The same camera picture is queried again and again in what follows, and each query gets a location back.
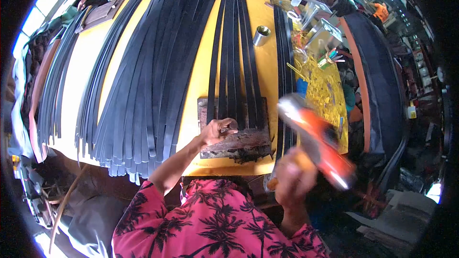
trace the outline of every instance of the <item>black leather strip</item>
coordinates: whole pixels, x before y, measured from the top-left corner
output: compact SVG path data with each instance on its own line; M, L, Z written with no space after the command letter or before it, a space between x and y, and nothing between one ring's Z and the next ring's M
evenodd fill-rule
M246 26L246 34L248 38L251 78L252 78L252 84L253 84L253 91L255 94L255 112L257 114L257 127L259 129L263 129L265 126L266 118L264 117L262 97L261 97L261 92L260 92L260 84L258 83L257 64L255 62L255 51L253 49L252 31L250 27L249 12L247 9L246 0L240 0L240 2L242 3L242 10L244 12L244 21L245 21L245 26Z
M83 145L87 142L90 154L93 149L93 134L95 134L97 125L100 93L102 91L103 80L105 79L108 65L119 38L141 1L142 0L129 0L124 9L113 22L107 32L99 56L95 61L93 70L85 86L80 107L78 109L77 124L75 128L75 144L77 149L79 149L80 139L83 140Z
M240 83L240 63L239 63L239 11L238 2L234 1L233 13L233 58L234 58L234 81L236 90L236 120L238 129L246 128L246 114L242 98L242 87Z
M249 129L257 127L257 113L255 105L255 94L252 86L252 73L249 61L249 40L246 32L246 21L244 18L244 10L242 8L242 0L237 0L238 17L240 25L240 43L242 47L242 64L244 68L244 85L246 90L246 103L247 103L247 120Z
M228 82L228 117L236 119L236 86L235 86L235 69L234 69L234 34L237 29L234 28L234 0L227 0L225 4L225 17L224 26L228 25L228 28L224 27L223 40L226 41L227 46L227 82Z
M147 178L175 153L192 67L214 1L150 2L94 134L92 154L111 175Z
M136 26L131 38L129 39L126 50L123 54L118 71L115 75L115 79L110 89L106 104L102 111L100 121L97 125L97 131L95 134L95 154L98 161L110 162L113 157L113 141L114 141L114 131L115 131L115 117L116 110L118 108L118 94L127 96L128 90L124 89L120 91L120 86L123 81L129 80L130 77L127 76L129 69L135 67L132 64L134 60L137 62L137 58L142 46L143 40L148 30L149 25L146 24L147 19L151 19L148 15L153 5L162 3L162 0L151 0L150 4ZM116 126L118 128L124 128L124 122L122 125Z
M278 13L278 26L279 26L279 33L280 33L280 46L281 46L281 54L282 54L282 72L283 72L283 94L282 96L285 96L289 91L291 90L291 76L288 73L290 68L286 66L287 60L289 58L289 49L288 49L288 44L286 42L286 32L285 32L285 23L284 23L284 11L276 6L277 13ZM287 150L291 147L291 142L292 142L292 129L290 126L285 125L284 128L284 153L287 152Z
M163 83L162 83L162 91L161 97L159 98L158 102L158 127L157 127L157 144L156 144L156 161L158 163L162 163L164 161L164 138L165 138L165 131L166 131L166 120L168 116L168 112L170 112L170 108L172 105L178 105L177 108L180 107L180 101L182 97L174 96L174 89L180 88L182 89L185 81L180 79L179 75L183 75L185 69L185 49L188 48L188 40L192 36L192 28L191 22L194 17L194 12L196 11L199 4L199 0L187 0L185 5L185 9L182 13L182 18L180 24L178 26L178 36L173 44L173 49L175 50L182 50L180 54L175 54L175 56L170 56L169 61L165 64L164 69L164 76L163 76Z
M225 0L221 0L215 34L213 36L212 59L210 61L209 92L207 100L207 124L215 118L215 79L217 77L217 60L219 57L220 33L222 30L223 9Z
M278 67L278 88L279 97L284 95L284 71L283 66L283 55L281 45L281 35L279 26L279 13L278 7L274 5L274 29L276 34L276 47L277 47L277 67ZM285 123L281 118L277 121L277 146L276 146L276 161L282 158L284 149L284 127Z
M186 59L184 62L185 72L179 73L180 78L178 81L185 81L184 88L175 88L174 97L182 96L182 100L179 104L169 105L168 106L168 122L166 125L165 136L164 136L164 159L168 156L172 149L172 143L174 140L174 133L176 128L180 128L181 117L179 117L179 112L181 110L181 105L185 104L185 96L187 93L188 85L190 83L191 73L196 57L196 53L199 48L199 43L201 42L201 37L204 32L205 26L207 24L207 19L209 17L210 11L212 10L215 0L202 0L199 2L200 8L196 9L195 15L193 16L193 21L190 24L190 28L194 31L192 35L191 47L189 48L188 54L186 54Z
M291 33L290 31L293 30L293 22L292 20L287 16L287 14L285 13L285 11L282 11L282 15L284 17L284 30L285 30L285 43L287 45L287 48L288 48L288 57L287 57L287 61L292 65L294 66L295 65L295 61L294 61L294 58L293 58L293 46L292 46L292 43L291 43ZM296 92L296 81L295 81L295 72L291 69L291 68L285 68L286 69L286 73L287 73L287 80L290 82L290 86L289 88L287 89L287 93L294 93ZM291 132L291 140L290 140L290 147L293 147L296 145L296 132L292 130Z
M57 110L56 102L62 102L66 69L68 68L68 61L70 60L73 47L78 38L78 34L74 34L74 31L82 20L84 13L85 10L75 18L62 35L60 45L56 50L54 59L46 76L37 121L37 140L39 146L41 146L42 143L49 144L50 136L53 137L53 140L54 135L60 136L61 104L59 104L59 110Z
M219 111L218 119L228 116L228 101L226 97L226 77L228 75L228 37L230 32L228 1L225 0L223 31L222 31L222 51L220 55L220 80L219 80Z

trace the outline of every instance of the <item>hand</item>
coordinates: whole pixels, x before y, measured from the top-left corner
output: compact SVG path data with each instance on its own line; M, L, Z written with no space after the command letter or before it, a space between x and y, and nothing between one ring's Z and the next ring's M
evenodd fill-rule
M227 135L237 133L237 122L232 118L213 119L201 131L199 138L205 146L212 146L226 139Z
M317 168L298 147L291 149L278 162L276 200L285 211L305 210L304 198L315 186Z
M77 10L80 11L82 9L84 9L86 7L86 0L81 0L79 3L78 3L78 7L77 7Z

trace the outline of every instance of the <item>palm tree print shirt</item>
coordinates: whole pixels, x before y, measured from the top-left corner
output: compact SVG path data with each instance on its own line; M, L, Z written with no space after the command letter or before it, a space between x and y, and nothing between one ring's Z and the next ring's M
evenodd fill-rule
M227 180L194 180L185 203L168 212L144 182L113 233L115 257L328 257L312 226L289 239L239 190Z

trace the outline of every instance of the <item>orange hammer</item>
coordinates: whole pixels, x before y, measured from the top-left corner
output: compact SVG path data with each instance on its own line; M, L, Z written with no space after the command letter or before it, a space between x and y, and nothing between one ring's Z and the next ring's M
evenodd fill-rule
M338 137L332 124L319 117L305 105L298 94L289 94L279 99L279 116L301 137L301 147L317 169L331 185L339 190L348 190L356 180L355 164L341 156L336 149ZM276 178L267 183L275 189Z

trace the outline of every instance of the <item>orange leather strip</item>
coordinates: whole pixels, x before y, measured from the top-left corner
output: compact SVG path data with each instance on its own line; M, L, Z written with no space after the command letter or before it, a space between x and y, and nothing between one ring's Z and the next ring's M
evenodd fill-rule
M35 78L35 83L33 84L32 103L29 111L29 133L32 150L35 154L35 157L37 158L38 163L43 162L46 158L46 147L45 145L42 145L42 156L37 140L37 122L35 121L35 112L37 111L38 102L40 101L41 93L43 92L43 86L48 75L49 67L51 66L51 62L54 58L54 54L56 53L59 43L60 39L56 39L46 49L43 60L41 61L40 70L38 70L37 77Z
M347 26L346 20L344 18L339 18L341 22L341 27L346 34L347 43L351 49L351 54L354 59L354 68L357 73L357 79L359 80L360 86L360 96L362 98L362 109L364 112L364 152L370 150L370 130L371 130L371 121L370 121L370 99L368 97L367 81L365 79L364 67L362 66L362 60L360 59L359 50L355 44L354 37L352 36L349 26Z

